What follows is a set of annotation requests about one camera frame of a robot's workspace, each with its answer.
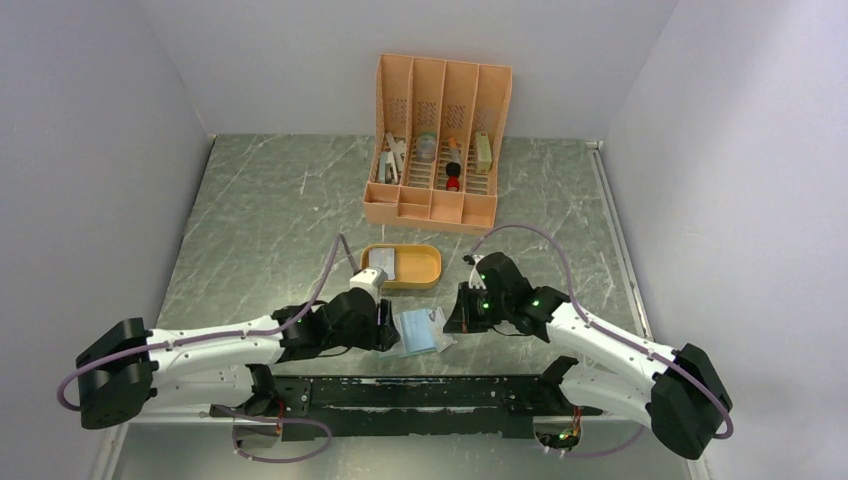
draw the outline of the floor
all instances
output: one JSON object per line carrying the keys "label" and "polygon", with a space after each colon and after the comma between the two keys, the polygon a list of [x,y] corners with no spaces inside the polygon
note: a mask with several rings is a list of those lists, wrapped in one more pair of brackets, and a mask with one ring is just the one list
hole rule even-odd
{"label": "floor", "polygon": [[[357,261],[369,244],[426,243],[442,254],[431,290],[386,291],[395,312],[441,307],[450,314],[462,256],[475,236],[384,227],[365,222],[369,136],[221,135],[216,139],[185,230],[158,328],[187,329],[251,320],[303,303],[316,284],[333,236],[343,232]],[[496,225],[533,223],[555,234],[573,265],[582,305],[635,332],[626,281],[613,245],[600,187],[583,142],[504,139]],[[555,252],[535,234],[506,230],[481,253],[503,251],[534,286],[564,289]],[[347,262],[336,259],[322,298],[347,289]],[[441,354],[381,360],[353,350],[332,359],[275,366],[277,374],[540,373],[573,354],[534,338],[489,332],[460,335]]]}

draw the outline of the yellow plastic container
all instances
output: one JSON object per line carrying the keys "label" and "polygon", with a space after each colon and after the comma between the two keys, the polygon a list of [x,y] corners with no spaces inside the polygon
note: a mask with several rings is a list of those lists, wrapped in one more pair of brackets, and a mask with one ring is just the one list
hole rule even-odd
{"label": "yellow plastic container", "polygon": [[368,267],[368,252],[372,248],[393,248],[395,250],[395,279],[386,280],[383,288],[425,290],[433,288],[439,283],[439,277],[442,276],[442,254],[435,247],[396,243],[368,245],[359,260],[362,268]]}

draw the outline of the green marble surface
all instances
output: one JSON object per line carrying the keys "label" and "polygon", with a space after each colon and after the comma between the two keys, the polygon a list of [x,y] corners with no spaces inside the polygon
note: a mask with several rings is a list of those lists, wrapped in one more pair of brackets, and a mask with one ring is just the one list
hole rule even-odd
{"label": "green marble surface", "polygon": [[[442,254],[442,279],[431,290],[385,291],[396,312],[442,307],[450,314],[456,285],[467,280],[462,256],[477,237],[365,222],[362,197],[373,138],[330,135],[221,135],[212,150],[174,269],[158,328],[237,323],[306,301],[333,236],[343,232],[354,256],[370,244],[426,243]],[[496,225],[533,223],[555,234],[572,262],[582,305],[635,332],[605,215],[601,190],[579,141],[506,138],[499,167]],[[480,253],[503,251],[533,285],[564,290],[556,252],[530,232],[506,230]],[[322,298],[346,290],[347,261],[336,259]],[[539,373],[573,354],[535,338],[493,332],[458,335],[441,354],[381,360],[352,350],[331,359],[290,362],[275,373]]]}

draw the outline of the table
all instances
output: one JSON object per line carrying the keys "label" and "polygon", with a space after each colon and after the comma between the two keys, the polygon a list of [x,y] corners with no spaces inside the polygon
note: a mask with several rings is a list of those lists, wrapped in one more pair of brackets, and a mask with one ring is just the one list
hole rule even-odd
{"label": "table", "polygon": [[[157,327],[238,323],[305,302],[338,232],[347,237],[357,263],[373,243],[438,248],[442,278],[436,287],[384,295],[396,313],[441,307],[449,315],[457,283],[469,274],[462,256],[477,237],[366,223],[362,198],[372,154],[369,136],[218,136]],[[644,334],[628,297],[633,285],[623,273],[611,231],[613,214],[585,142],[506,138],[499,162],[496,225],[527,222],[553,233],[569,255],[581,304],[628,331]],[[512,257],[534,286],[565,289],[556,252],[543,238],[505,230],[487,240],[479,253],[494,251]],[[337,257],[321,298],[346,290],[349,277],[347,260]],[[560,355],[574,353],[536,338],[488,332],[457,335],[457,344],[440,354],[385,360],[375,352],[351,350],[335,358],[276,365],[273,371],[526,374],[541,373]]]}

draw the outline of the black wire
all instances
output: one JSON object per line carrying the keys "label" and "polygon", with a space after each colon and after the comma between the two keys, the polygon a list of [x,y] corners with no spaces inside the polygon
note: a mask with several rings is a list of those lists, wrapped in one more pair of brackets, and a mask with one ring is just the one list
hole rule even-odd
{"label": "black wire", "polygon": [[340,356],[344,355],[345,353],[349,352],[351,348],[353,348],[353,347],[347,347],[347,348],[346,348],[343,352],[333,353],[333,354],[331,354],[331,355],[318,355],[318,356],[317,356],[317,357],[315,357],[315,358],[340,357]]}
{"label": "black wire", "polygon": [[498,329],[495,328],[494,325],[492,325],[492,330],[494,330],[495,333],[497,333],[498,335],[503,335],[504,337],[529,337],[530,336],[526,333],[503,333],[503,332],[498,331]]}

